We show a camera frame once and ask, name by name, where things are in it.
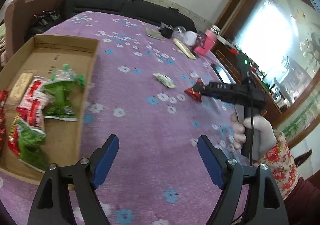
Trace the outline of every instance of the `metal screw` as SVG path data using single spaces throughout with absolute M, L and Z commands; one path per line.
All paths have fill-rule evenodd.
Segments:
M 50 170 L 54 170 L 54 169 L 56 169 L 56 167 L 57 167 L 56 164 L 50 164 L 50 165 L 49 165 L 49 169 L 50 169 Z
M 228 159 L 228 163 L 235 165 L 237 163 L 237 160 L 235 160 L 234 158 L 230 158 L 230 159 Z
M 80 160 L 80 164 L 87 164 L 87 163 L 89 163 L 89 159 L 86 158 L 86 157 L 84 157 L 84 158 L 82 158 L 82 159 Z
M 267 170 L 268 169 L 268 165 L 267 164 L 261 164 L 260 168 L 263 170 Z

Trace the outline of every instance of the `blue gripper pad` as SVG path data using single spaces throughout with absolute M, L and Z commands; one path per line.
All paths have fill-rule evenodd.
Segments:
M 96 190 L 99 185 L 102 185 L 107 177 L 107 174 L 112 166 L 113 160 L 119 150 L 119 138 L 115 136 L 108 146 L 105 154 L 101 158 L 100 162 L 97 164 L 94 171 L 94 178 L 91 185 Z
M 207 171 L 211 177 L 212 182 L 215 185 L 219 186 L 221 190 L 224 189 L 225 182 L 223 181 L 223 178 L 222 178 L 222 168 L 219 162 L 217 161 L 216 157 L 213 155 L 211 149 L 209 148 L 209 146 L 207 145 L 207 143 L 204 141 L 202 137 L 199 137 L 198 139 L 198 152 L 202 158 L 202 161 L 205 167 L 207 168 Z

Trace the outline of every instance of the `black cable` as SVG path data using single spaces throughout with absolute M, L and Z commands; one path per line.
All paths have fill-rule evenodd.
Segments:
M 252 129 L 252 135 L 251 135 L 251 141 L 250 141 L 250 166 L 252 166 L 252 148 L 253 148 L 253 99 L 252 99 L 252 95 L 251 95 L 251 129 Z M 234 223 L 235 221 L 239 220 L 243 215 L 243 212 L 239 215 L 239 217 L 237 217 L 236 219 L 234 219 L 231 223 Z

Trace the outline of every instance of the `cardboard box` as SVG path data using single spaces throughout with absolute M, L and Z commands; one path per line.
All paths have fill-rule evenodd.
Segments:
M 20 74 L 27 71 L 50 79 L 53 71 L 61 69 L 65 63 L 76 73 L 84 74 L 86 83 L 89 83 L 98 43 L 98 40 L 89 38 L 36 35 L 14 54 L 0 72 L 0 90 L 11 90 Z M 66 166 L 79 160 L 83 105 L 87 96 L 87 86 L 76 87 L 70 94 L 78 121 L 45 119 L 46 143 L 41 147 L 47 154 L 49 163 Z M 4 110 L 8 133 L 15 112 L 9 105 L 5 105 Z M 21 163 L 8 148 L 7 141 L 0 156 L 0 171 L 32 184 L 39 184 L 43 176 L 43 173 Z

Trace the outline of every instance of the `smartphone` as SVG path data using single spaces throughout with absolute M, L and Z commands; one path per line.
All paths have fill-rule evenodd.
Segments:
M 220 65 L 212 63 L 211 67 L 215 71 L 215 73 L 218 75 L 218 77 L 222 83 L 231 83 L 228 75 L 226 74 L 226 72 L 224 71 L 224 69 Z

